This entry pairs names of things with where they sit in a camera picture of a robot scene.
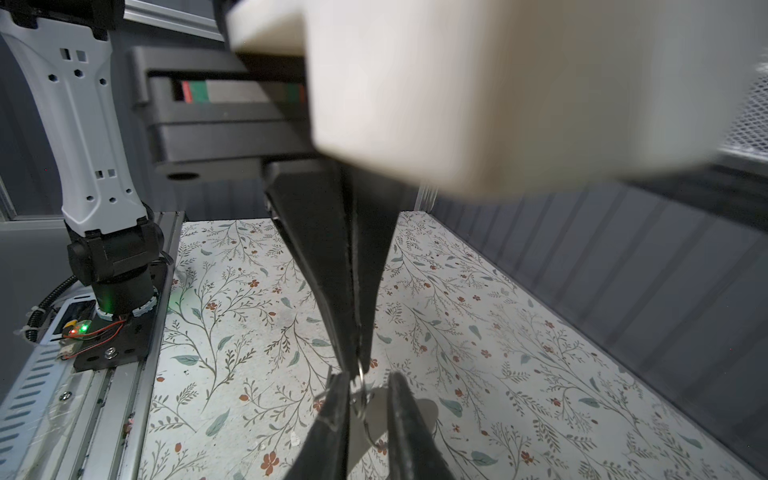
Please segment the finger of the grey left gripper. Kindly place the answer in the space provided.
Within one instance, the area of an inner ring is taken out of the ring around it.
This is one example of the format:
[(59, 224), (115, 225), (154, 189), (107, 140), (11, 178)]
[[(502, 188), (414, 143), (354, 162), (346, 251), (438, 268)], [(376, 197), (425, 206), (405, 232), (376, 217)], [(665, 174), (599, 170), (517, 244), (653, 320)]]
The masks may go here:
[(329, 160), (262, 167), (272, 219), (317, 302), (339, 366), (358, 368), (349, 235), (339, 169)]
[(356, 360), (370, 368), (376, 302), (397, 220), (412, 189), (404, 183), (360, 168), (344, 169), (352, 305), (358, 327)]

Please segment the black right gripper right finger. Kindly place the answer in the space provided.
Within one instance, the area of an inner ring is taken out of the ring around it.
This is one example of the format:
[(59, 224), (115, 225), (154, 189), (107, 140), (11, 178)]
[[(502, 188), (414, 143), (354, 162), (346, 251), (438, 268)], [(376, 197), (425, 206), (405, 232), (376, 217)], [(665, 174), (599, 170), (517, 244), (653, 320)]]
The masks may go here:
[(450, 472), (418, 408), (406, 377), (388, 377), (387, 429), (391, 479), (448, 480)]

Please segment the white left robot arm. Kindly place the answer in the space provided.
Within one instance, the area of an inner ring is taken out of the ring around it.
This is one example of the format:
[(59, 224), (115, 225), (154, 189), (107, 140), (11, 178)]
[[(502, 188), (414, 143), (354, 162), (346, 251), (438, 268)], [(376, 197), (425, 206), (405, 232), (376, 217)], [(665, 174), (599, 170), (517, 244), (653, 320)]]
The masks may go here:
[[(62, 189), (74, 277), (92, 288), (100, 323), (83, 369), (149, 321), (160, 293), (152, 266), (163, 239), (135, 191), (115, 112), (110, 36), (121, 1), (5, 1), (1, 35), (32, 92)], [(272, 220), (317, 302), (340, 368), (370, 367), (383, 269), (399, 215), (398, 183), (324, 157), (310, 139), (314, 96), (194, 103), (187, 80), (274, 81), (307, 87), (300, 57), (136, 47), (135, 106), (158, 170), (172, 180), (258, 177)]]

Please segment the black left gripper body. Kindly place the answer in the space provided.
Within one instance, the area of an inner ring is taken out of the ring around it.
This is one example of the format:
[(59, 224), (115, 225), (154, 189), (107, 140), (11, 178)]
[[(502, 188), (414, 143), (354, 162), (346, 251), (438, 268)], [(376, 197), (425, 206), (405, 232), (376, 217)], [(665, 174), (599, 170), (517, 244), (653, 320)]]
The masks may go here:
[(266, 163), (317, 158), (302, 58), (134, 47), (128, 62), (134, 110), (161, 176), (257, 178)]

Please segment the aluminium mounting rail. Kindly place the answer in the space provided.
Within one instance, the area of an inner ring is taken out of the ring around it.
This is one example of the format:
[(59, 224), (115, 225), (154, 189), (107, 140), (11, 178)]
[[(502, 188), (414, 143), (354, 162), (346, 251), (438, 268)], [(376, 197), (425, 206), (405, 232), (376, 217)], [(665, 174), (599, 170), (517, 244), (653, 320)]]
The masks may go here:
[(43, 321), (13, 333), (27, 356), (1, 397), (1, 476), (4, 479), (135, 479), (146, 443), (153, 381), (185, 216), (159, 212), (163, 261), (169, 265), (164, 299), (148, 357), (102, 370), (78, 372), (59, 358), (62, 330), (91, 307), (91, 288), (68, 282), (48, 306), (28, 309)]

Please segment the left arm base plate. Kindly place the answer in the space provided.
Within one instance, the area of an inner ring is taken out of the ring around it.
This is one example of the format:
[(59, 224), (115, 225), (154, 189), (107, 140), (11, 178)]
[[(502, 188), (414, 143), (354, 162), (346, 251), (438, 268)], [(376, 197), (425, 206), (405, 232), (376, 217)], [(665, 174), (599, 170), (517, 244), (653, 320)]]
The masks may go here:
[(126, 290), (115, 283), (96, 283), (91, 307), (74, 316), (75, 323), (62, 330), (59, 358), (72, 360), (78, 372), (145, 360), (153, 343), (168, 271), (169, 265), (157, 260), (142, 272), (139, 279), (151, 282), (152, 296), (133, 308), (128, 302), (141, 296), (133, 282)]

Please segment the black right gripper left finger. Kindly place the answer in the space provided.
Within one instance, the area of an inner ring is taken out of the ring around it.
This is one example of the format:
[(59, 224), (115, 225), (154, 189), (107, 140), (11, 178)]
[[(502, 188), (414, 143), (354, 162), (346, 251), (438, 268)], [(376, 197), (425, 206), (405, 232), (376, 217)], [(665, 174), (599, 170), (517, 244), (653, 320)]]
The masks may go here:
[(350, 375), (332, 377), (325, 402), (285, 479), (346, 479), (350, 425)]

